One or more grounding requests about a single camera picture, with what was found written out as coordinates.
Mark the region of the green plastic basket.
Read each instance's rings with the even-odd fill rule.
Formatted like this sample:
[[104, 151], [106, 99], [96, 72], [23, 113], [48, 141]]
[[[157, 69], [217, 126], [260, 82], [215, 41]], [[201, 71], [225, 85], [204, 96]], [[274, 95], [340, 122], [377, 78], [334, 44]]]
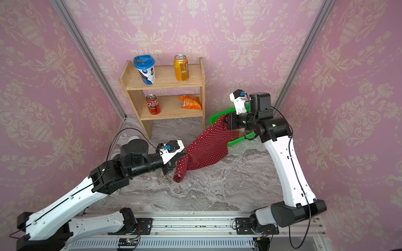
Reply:
[[[210, 117], [209, 120], [209, 124], [212, 125], [216, 122], [216, 120], [222, 116], [222, 115], [226, 115], [228, 113], [231, 112], [235, 112], [236, 109], [235, 108], [230, 108], [227, 109], [225, 111], [222, 111], [220, 113], [214, 114]], [[232, 140], [230, 142], [228, 142], [228, 146], [233, 146], [239, 142], [244, 141], [245, 139], [252, 139], [253, 137], [255, 137], [255, 133], [254, 132], [250, 132], [250, 133], [246, 133], [243, 129], [242, 130], [235, 130], [232, 131]]]

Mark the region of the red polka dot skirt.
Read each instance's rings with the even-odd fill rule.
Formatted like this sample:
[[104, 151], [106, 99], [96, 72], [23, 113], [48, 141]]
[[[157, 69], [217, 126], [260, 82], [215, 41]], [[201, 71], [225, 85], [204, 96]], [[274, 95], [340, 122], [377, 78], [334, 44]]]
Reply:
[[176, 183], [180, 183], [188, 171], [214, 165], [228, 154], [232, 132], [226, 122], [226, 116], [221, 115], [185, 149], [185, 156], [178, 160], [173, 176]]

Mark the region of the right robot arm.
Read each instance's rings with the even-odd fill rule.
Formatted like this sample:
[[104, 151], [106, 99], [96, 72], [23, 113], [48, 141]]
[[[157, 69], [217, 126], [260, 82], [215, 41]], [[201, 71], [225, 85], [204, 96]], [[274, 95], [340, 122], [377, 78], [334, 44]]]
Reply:
[[254, 132], [268, 150], [282, 187], [281, 202], [251, 212], [253, 231], [265, 232], [275, 224], [288, 227], [325, 212], [326, 203], [316, 198], [299, 164], [290, 124], [284, 117], [274, 117], [276, 109], [271, 105], [271, 95], [248, 95], [236, 90], [229, 97], [235, 110], [226, 116], [227, 128]]

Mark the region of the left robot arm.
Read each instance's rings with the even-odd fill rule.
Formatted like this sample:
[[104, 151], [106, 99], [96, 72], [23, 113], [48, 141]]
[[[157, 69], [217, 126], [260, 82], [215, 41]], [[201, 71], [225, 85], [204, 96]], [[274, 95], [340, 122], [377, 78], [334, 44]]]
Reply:
[[161, 169], [169, 174], [184, 157], [181, 140], [160, 143], [155, 153], [148, 152], [146, 140], [132, 139], [120, 153], [93, 169], [75, 188], [38, 212], [23, 212], [17, 218], [18, 251], [60, 251], [83, 238], [101, 234], [127, 235], [140, 232], [140, 225], [130, 208], [92, 218], [77, 215], [97, 201], [129, 185], [139, 175]]

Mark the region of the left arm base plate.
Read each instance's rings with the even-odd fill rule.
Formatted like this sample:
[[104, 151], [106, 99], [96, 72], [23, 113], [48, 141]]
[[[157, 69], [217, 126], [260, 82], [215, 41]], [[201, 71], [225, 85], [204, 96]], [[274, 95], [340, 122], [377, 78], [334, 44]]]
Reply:
[[150, 235], [152, 229], [152, 218], [139, 218], [135, 220], [124, 220], [122, 228], [117, 232], [108, 232], [108, 235]]

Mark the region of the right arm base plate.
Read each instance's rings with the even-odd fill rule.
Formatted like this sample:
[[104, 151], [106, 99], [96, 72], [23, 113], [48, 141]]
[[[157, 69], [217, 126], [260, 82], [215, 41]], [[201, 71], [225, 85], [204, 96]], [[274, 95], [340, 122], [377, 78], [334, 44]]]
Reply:
[[253, 217], [235, 218], [233, 227], [238, 235], [278, 235], [279, 229], [276, 224], [260, 225]]

